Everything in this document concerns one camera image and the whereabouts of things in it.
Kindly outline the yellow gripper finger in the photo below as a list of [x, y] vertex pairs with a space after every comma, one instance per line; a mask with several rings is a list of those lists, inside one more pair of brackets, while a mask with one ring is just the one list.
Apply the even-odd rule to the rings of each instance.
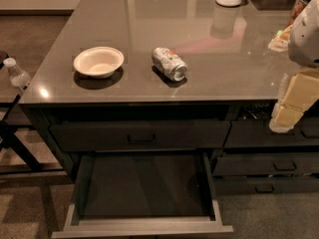
[[269, 128], [276, 133], [287, 133], [302, 117], [302, 112], [276, 104], [271, 115]]
[[290, 81], [283, 104], [300, 112], [308, 111], [319, 99], [319, 71], [303, 68]]

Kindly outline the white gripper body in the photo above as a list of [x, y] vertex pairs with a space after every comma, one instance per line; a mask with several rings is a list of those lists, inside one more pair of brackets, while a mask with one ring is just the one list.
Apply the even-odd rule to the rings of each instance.
[[301, 66], [319, 68], [319, 0], [311, 0], [295, 19], [288, 55]]

